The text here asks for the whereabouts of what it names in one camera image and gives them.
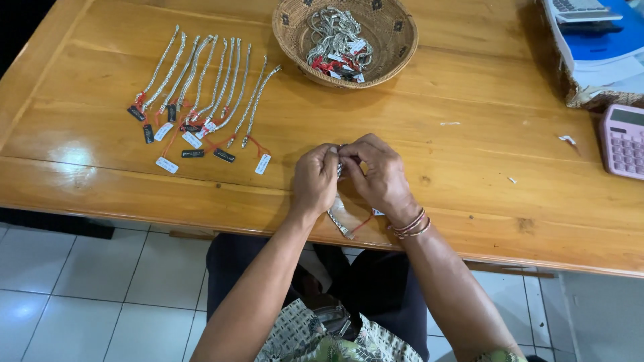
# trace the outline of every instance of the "patterned shirt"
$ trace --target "patterned shirt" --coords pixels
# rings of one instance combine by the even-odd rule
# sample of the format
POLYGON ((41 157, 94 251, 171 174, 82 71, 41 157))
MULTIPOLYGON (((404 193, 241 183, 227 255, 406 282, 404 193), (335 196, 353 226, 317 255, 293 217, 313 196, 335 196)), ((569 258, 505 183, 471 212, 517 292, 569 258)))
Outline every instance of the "patterned shirt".
MULTIPOLYGON (((317 316, 301 300, 281 310, 255 362, 424 362, 412 346, 360 314, 363 326, 355 341, 327 334, 317 316)), ((496 351, 475 362, 526 362, 496 351)))

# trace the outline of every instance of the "black tag with logo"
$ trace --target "black tag with logo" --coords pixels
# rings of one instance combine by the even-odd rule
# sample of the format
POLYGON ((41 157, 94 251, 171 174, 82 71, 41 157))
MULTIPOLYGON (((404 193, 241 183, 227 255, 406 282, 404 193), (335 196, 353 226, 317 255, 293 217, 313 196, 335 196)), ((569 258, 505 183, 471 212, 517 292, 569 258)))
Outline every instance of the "black tag with logo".
POLYGON ((201 131, 201 126, 192 126, 192 125, 187 125, 184 126, 186 132, 199 132, 201 131))
POLYGON ((144 116, 143 113, 139 112, 136 106, 132 106, 128 108, 128 113, 133 115, 134 118, 136 118, 139 122, 143 122, 144 120, 146 120, 146 116, 144 116))
POLYGON ((181 157, 187 158, 187 157, 203 157, 204 156, 204 151, 202 149, 187 149, 185 151, 181 151, 181 157))
POLYGON ((152 132, 152 125, 146 124, 143 126, 143 136, 146 137, 146 143, 152 143, 155 141, 155 134, 152 132))
POLYGON ((176 121, 176 104, 168 104, 167 108, 167 121, 175 122, 176 121))
POLYGON ((235 161, 235 156, 231 155, 230 153, 222 150, 221 148, 215 149, 213 152, 213 155, 219 157, 220 159, 232 163, 235 161))

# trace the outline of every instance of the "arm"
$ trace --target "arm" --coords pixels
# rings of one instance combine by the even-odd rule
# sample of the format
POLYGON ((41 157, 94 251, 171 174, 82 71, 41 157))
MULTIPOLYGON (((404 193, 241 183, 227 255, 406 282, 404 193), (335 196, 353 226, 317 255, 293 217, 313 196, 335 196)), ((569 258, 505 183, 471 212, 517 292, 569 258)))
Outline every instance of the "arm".
MULTIPOLYGON (((394 227, 405 227, 421 213, 404 177, 403 162, 389 145, 366 135, 340 150, 358 193, 384 212, 394 227), (364 161, 366 175, 359 167, 364 161)), ((426 217, 413 231, 427 226, 426 217)), ((431 315, 459 361, 504 349, 523 356, 494 303, 474 275, 432 225, 401 241, 431 315)))
POLYGON ((337 148, 325 144, 296 164, 295 202, 275 235, 206 324, 191 361, 252 361, 275 324, 299 255, 337 193, 337 148))

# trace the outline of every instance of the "wood grain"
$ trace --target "wood grain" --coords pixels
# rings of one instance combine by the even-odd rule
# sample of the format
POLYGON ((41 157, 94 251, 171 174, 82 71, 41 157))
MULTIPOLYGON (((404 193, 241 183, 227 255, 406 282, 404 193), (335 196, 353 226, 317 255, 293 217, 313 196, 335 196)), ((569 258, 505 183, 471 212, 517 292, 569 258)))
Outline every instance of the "wood grain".
MULTIPOLYGON (((302 153, 373 132, 402 155, 414 195, 464 258, 644 276, 642 183, 603 170, 596 117, 566 108, 537 64, 540 47, 529 42, 535 33, 523 18, 533 4, 405 5, 421 35, 412 61, 378 87, 343 91, 306 80, 285 57, 270 2, 59 0, 0 81, 0 204, 266 235, 289 207, 302 153), (212 32, 252 43, 240 109, 212 142, 232 133, 264 54, 268 68, 282 64, 252 131, 272 153, 264 175, 254 172, 256 148, 241 149, 240 139, 229 150, 233 164, 180 158, 190 146, 177 138, 168 153, 177 174, 155 165, 167 139, 144 144, 125 108, 175 24, 190 42, 212 32), (575 139, 579 153, 561 135, 575 139)), ((201 105, 210 101, 222 50, 220 40, 201 105)), ((195 97, 193 84, 188 99, 195 97)), ((350 181, 339 189, 334 211, 353 228, 370 208, 350 181)), ((310 238, 399 248, 384 217, 356 234, 345 240, 322 216, 310 238)))

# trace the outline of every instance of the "woven basket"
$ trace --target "woven basket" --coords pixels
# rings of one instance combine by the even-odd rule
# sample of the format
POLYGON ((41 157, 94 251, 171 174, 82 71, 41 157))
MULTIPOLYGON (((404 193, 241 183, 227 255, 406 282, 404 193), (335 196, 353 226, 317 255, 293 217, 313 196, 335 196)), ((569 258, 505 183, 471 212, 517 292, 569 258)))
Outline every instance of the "woven basket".
POLYGON ((281 0, 273 12, 273 32, 282 50, 307 78, 336 88, 369 88, 391 79, 407 65, 418 46, 416 24, 398 0, 281 0), (364 83, 331 78, 306 62, 314 46, 308 19, 327 6, 351 11, 361 25, 359 36, 374 47, 372 62, 363 72, 364 83))

